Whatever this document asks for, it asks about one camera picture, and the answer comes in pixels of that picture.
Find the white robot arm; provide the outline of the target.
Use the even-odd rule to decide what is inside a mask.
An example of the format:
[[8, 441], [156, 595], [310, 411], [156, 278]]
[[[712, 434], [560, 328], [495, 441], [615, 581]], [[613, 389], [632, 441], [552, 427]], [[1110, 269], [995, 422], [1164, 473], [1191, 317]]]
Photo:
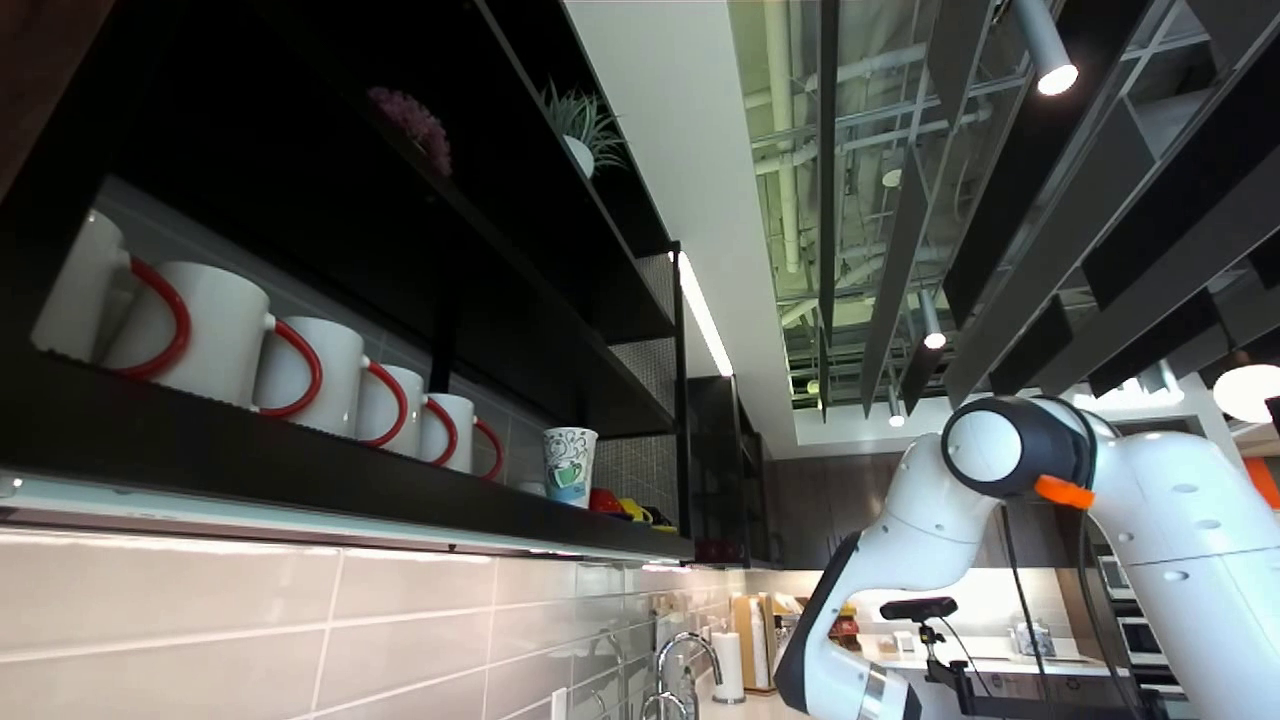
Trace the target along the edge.
[[1191, 720], [1280, 707], [1280, 511], [1196, 434], [1122, 438], [1068, 402], [985, 398], [919, 438], [879, 515], [836, 544], [776, 665], [807, 720], [918, 720], [907, 679], [833, 639], [855, 592], [938, 592], [981, 557], [1009, 499], [1091, 522], [1187, 693]]

